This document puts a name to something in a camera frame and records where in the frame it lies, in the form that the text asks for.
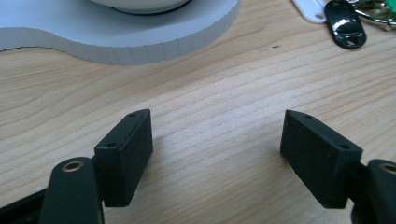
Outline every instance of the key fob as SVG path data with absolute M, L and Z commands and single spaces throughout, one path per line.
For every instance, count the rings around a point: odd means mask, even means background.
M 355 8 L 345 0 L 332 0 L 324 8 L 327 26 L 334 42 L 344 49 L 358 49 L 366 42 Z

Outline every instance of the wooden table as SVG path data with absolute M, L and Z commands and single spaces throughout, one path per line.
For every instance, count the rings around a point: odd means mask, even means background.
M 116 66 L 54 49 L 0 52 L 0 206 L 48 185 L 126 114 L 151 109 L 154 153 L 106 223 L 350 223 L 279 154 L 286 109 L 322 120 L 372 159 L 396 161 L 396 33 L 363 24 L 337 47 L 291 1 L 243 1 L 221 39 L 170 62 Z

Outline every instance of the white plastic object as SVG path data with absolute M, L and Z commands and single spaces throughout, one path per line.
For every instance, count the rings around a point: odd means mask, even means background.
M 293 0 L 303 17 L 313 23 L 323 23 L 326 21 L 323 0 Z
M 137 14 L 159 13 L 180 7 L 189 0 L 91 0 L 120 11 Z
M 210 44 L 233 23 L 240 0 L 191 0 L 173 12 L 136 16 L 88 0 L 1 0 L 0 51 L 44 47 L 84 60 L 145 64 Z

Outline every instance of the white bowl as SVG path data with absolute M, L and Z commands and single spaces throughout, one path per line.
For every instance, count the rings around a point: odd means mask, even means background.
M 114 7 L 119 11 L 135 14 L 160 13 L 180 7 L 190 0 L 91 0 L 95 3 Z

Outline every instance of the black clamp jaw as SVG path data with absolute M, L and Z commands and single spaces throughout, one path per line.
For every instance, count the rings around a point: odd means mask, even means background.
M 128 206 L 152 153 L 150 111 L 127 115 L 94 148 L 95 156 L 56 165 L 49 186 L 0 209 L 0 223 L 102 224 L 106 207 Z
M 363 150 L 312 116 L 286 111 L 281 154 L 325 208 L 355 206 L 354 224 L 396 223 L 396 163 L 360 163 Z

